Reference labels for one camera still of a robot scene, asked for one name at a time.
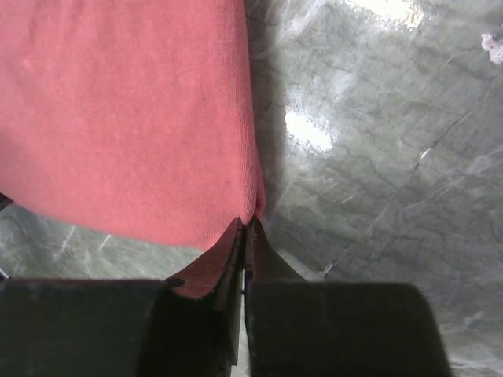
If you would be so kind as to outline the dusty rose t-shirt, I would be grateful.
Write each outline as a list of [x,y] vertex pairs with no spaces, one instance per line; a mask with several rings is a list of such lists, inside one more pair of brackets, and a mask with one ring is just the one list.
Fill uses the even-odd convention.
[[242,1],[4,1],[1,191],[206,250],[265,207]]

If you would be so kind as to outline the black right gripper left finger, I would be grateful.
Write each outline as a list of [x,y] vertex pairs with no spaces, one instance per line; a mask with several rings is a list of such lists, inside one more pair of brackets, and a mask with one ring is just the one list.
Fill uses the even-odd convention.
[[164,280],[2,280],[2,375],[230,375],[243,241],[234,220],[212,248]]

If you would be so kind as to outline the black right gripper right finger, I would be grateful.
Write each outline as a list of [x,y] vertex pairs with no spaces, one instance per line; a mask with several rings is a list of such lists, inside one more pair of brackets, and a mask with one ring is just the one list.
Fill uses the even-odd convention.
[[245,323],[253,376],[448,376],[426,298],[411,284],[310,282],[246,232]]

